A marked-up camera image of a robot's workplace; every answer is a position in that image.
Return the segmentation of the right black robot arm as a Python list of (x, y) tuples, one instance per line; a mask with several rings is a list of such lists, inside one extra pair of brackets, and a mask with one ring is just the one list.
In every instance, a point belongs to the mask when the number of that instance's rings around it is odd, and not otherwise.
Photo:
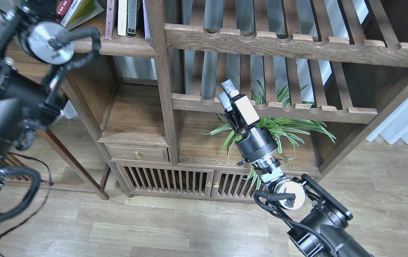
[(242, 136), (236, 144), (243, 158), (239, 164), (251, 163), (266, 186), (254, 192), (255, 202), (290, 227), (289, 238), (306, 257), (369, 257), (345, 231), (351, 212), (307, 174), (287, 179), (273, 156), (278, 144), (266, 127), (256, 127), (260, 117), (248, 97), (231, 80), (222, 88), (218, 98), (225, 117)]

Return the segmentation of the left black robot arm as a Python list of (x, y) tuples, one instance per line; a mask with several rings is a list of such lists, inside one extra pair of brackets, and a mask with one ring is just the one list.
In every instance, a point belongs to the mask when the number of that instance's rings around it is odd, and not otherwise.
[[(62, 109), (58, 91), (67, 73), (100, 57), (100, 33), (95, 26), (71, 31), (58, 23), (55, 0), (20, 0), (3, 13), (0, 26), (0, 190), (7, 177), (26, 176), (30, 187), (15, 208), (0, 211), (0, 223), (16, 217), (31, 204), (41, 175), (29, 167), (3, 164), (11, 147), (27, 150), (37, 130), (46, 130)], [(39, 62), (51, 65), (41, 83), (21, 75), (5, 55), (13, 38)]]

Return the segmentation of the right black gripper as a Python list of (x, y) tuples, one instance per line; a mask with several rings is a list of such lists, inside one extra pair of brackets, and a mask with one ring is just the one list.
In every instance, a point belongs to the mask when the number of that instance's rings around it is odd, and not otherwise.
[(224, 92), (220, 93), (218, 98), (225, 109), (225, 117), (235, 135), (242, 135), (243, 138), (246, 138), (246, 134), (249, 134), (255, 138), (260, 138), (261, 130), (256, 128), (260, 117), (248, 96), (240, 94), (231, 79), (222, 82), (221, 85)]

